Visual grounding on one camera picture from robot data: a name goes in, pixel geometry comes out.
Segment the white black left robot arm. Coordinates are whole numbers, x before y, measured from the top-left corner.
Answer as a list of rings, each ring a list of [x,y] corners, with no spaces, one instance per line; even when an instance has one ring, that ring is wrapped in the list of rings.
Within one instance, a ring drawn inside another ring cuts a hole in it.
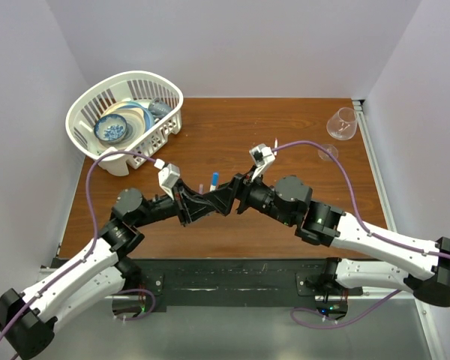
[[[140,270],[128,254],[144,239],[140,227],[173,217],[188,225],[212,212],[228,215],[235,195],[231,183],[198,193],[181,179],[153,199],[136,188],[123,190],[110,219],[79,253],[34,285],[0,296],[0,341],[21,359],[33,359],[66,320],[106,296],[138,291]]]

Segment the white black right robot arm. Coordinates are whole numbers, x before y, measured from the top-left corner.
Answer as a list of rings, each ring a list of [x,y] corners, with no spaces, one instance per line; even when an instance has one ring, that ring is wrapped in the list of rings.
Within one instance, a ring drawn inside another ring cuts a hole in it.
[[[365,223],[357,216],[312,199],[312,190],[294,175],[266,185],[261,178],[236,175],[204,197],[222,215],[234,201],[238,212],[252,208],[288,226],[311,245],[341,248],[372,261],[338,260],[319,276],[324,293],[343,288],[382,287],[412,293],[438,307],[450,306],[450,239],[413,238]]]

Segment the blue pen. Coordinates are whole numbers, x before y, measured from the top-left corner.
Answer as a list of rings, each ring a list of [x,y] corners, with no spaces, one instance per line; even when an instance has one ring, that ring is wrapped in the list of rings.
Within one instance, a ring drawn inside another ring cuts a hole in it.
[[[214,173],[212,174],[212,177],[211,177],[211,184],[210,184],[210,186],[209,186],[209,190],[210,190],[210,191],[214,191],[214,190],[217,188],[217,186],[218,186],[218,180],[219,180],[219,173],[218,173],[218,172],[214,172]]]

